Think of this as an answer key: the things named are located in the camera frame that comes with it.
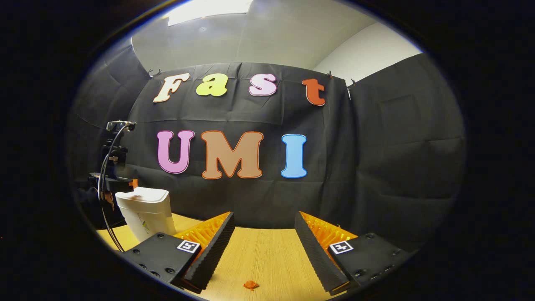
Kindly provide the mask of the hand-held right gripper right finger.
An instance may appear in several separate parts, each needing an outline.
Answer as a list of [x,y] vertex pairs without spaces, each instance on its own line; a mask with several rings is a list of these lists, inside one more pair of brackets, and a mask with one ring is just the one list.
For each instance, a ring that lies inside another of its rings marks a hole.
[[296,213],[294,228],[324,290],[364,290],[408,261],[406,251],[375,233],[354,235],[313,215]]

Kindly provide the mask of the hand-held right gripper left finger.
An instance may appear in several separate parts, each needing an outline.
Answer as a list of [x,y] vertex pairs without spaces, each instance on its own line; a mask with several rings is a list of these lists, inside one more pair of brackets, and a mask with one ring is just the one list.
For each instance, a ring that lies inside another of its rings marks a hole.
[[158,232],[122,256],[162,282],[200,293],[206,289],[235,230],[227,212],[175,235]]

